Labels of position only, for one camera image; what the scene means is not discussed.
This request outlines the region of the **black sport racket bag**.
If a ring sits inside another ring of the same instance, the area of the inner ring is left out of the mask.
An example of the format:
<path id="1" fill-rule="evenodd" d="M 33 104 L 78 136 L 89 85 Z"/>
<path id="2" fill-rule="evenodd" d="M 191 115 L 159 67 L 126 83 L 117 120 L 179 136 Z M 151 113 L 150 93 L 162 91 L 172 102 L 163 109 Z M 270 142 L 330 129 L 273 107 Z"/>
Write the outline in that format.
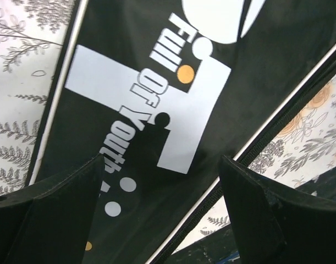
<path id="1" fill-rule="evenodd" d="M 336 1 L 76 1 L 27 182 L 104 156 L 82 263 L 156 263 L 336 52 Z"/>

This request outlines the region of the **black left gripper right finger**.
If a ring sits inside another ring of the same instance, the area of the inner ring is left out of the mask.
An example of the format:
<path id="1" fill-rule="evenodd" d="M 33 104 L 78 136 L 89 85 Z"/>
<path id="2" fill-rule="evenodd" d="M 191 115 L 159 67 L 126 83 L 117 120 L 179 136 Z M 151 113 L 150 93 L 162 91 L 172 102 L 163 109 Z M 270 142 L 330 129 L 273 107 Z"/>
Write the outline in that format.
<path id="1" fill-rule="evenodd" d="M 336 263 L 336 201 L 223 156 L 219 178 L 241 263 Z"/>

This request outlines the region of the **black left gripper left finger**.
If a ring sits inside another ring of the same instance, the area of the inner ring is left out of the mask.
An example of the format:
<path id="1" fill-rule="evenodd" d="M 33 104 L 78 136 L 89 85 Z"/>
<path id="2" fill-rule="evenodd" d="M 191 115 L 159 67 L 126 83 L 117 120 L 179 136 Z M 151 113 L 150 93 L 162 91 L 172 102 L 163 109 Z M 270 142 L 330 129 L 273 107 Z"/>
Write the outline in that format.
<path id="1" fill-rule="evenodd" d="M 0 196 L 0 263 L 81 263 L 103 156 Z"/>

